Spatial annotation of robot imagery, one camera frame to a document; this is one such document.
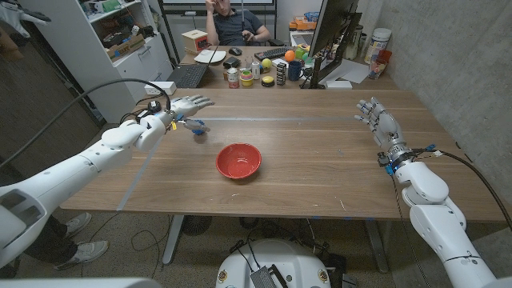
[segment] man's hand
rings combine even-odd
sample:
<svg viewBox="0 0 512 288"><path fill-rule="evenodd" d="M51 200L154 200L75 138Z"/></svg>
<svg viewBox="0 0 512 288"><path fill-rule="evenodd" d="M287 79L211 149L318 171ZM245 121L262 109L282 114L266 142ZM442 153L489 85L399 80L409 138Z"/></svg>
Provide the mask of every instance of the man's hand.
<svg viewBox="0 0 512 288"><path fill-rule="evenodd" d="M181 120L182 118L194 116L200 109L213 104L215 103L210 101L209 98L194 95L170 100L170 109L176 113L178 120Z"/></svg>
<svg viewBox="0 0 512 288"><path fill-rule="evenodd" d="M256 41L256 36L247 30L242 31L242 36L246 41Z"/></svg>
<svg viewBox="0 0 512 288"><path fill-rule="evenodd" d="M206 11L213 13L215 11L216 0L205 0Z"/></svg>

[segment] person's leg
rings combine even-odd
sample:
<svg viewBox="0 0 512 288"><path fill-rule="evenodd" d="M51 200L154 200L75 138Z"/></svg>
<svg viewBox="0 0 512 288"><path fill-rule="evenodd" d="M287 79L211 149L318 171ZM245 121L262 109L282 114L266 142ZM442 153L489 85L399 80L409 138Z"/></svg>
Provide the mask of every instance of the person's leg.
<svg viewBox="0 0 512 288"><path fill-rule="evenodd" d="M76 254L78 246L65 238L66 233L67 226L50 216L39 237L25 250L25 254L52 264L67 262Z"/></svg>

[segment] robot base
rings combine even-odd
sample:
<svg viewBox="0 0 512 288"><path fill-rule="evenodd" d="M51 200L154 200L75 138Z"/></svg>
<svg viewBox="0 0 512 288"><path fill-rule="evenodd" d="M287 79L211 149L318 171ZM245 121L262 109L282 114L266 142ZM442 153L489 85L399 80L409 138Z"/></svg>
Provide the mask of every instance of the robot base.
<svg viewBox="0 0 512 288"><path fill-rule="evenodd" d="M323 263L311 251L294 242L281 239L263 239L251 242L254 256L260 267L275 265L289 288L330 288L330 280ZM249 246L240 248L254 271L258 270ZM216 288L252 288L250 269L238 251L233 252L218 270ZM276 287L281 287L272 275Z"/></svg>

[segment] whiteboard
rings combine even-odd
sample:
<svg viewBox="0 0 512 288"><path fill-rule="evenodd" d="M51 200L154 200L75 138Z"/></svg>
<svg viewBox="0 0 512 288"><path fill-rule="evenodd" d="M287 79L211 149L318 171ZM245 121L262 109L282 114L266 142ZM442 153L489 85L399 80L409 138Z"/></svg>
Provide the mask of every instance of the whiteboard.
<svg viewBox="0 0 512 288"><path fill-rule="evenodd" d="M187 5L205 5L205 0L163 0L164 4L187 4ZM231 0L231 4L242 3L242 0ZM261 5L274 4L274 0L244 0L243 5Z"/></svg>

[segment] shelf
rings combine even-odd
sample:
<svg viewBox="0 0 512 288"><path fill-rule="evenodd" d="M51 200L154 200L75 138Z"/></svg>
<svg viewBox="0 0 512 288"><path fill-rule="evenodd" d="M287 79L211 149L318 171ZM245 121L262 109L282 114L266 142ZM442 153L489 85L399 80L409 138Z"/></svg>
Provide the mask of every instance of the shelf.
<svg viewBox="0 0 512 288"><path fill-rule="evenodd" d="M98 13L98 14L89 15L89 16L87 16L87 18L89 19L89 23L94 23L97 20L100 20L100 19L109 17L109 16L111 16L113 14L116 14L117 12L119 12L119 11L121 11L121 10L127 8L127 7L130 7L133 4L135 4L135 3L141 3L141 0L134 0L132 2L120 4L121 5L120 9L113 10L113 11L107 12L107 13Z"/></svg>

